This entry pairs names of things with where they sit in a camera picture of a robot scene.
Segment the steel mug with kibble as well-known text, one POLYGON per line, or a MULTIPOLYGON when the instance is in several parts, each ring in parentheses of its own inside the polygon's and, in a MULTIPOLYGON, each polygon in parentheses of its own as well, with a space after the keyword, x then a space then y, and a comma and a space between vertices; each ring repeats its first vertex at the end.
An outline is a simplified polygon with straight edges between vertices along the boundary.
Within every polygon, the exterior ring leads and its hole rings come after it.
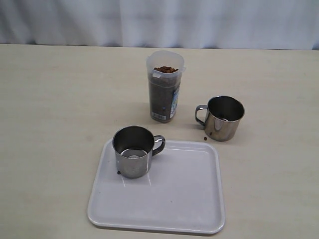
POLYGON ((115 133, 112 145, 117 170, 126 178, 136 179, 149 172, 153 157, 164 150, 165 137, 131 125, 115 133))
POLYGON ((220 142, 234 137, 244 115, 242 103, 225 95, 213 97, 205 105, 198 105, 194 114, 207 136, 220 142))

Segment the clear plastic tall container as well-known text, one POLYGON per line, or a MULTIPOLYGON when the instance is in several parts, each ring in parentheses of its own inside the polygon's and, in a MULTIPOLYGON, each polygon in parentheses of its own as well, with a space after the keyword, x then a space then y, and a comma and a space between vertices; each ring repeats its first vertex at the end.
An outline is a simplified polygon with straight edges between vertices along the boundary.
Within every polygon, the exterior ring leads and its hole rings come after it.
POLYGON ((151 118, 170 122, 177 109, 184 58, 174 52, 159 50, 146 60, 149 81, 149 103, 151 118))

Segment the white rectangular tray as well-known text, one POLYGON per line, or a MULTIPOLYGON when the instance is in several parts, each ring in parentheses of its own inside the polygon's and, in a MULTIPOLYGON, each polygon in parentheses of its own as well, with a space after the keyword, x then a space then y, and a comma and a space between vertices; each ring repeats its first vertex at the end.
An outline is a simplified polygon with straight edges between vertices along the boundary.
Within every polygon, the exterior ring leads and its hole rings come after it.
POLYGON ((212 235, 225 225, 219 158, 208 143, 169 140, 141 178, 117 173, 103 147, 87 216, 99 227, 212 235))

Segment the white backdrop curtain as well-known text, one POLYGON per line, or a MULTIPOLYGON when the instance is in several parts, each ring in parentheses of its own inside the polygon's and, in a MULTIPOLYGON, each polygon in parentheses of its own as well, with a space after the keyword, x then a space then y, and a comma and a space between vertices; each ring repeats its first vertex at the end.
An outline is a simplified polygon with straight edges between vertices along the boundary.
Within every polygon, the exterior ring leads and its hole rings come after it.
POLYGON ((317 50, 316 0, 3 0, 8 44, 317 50))

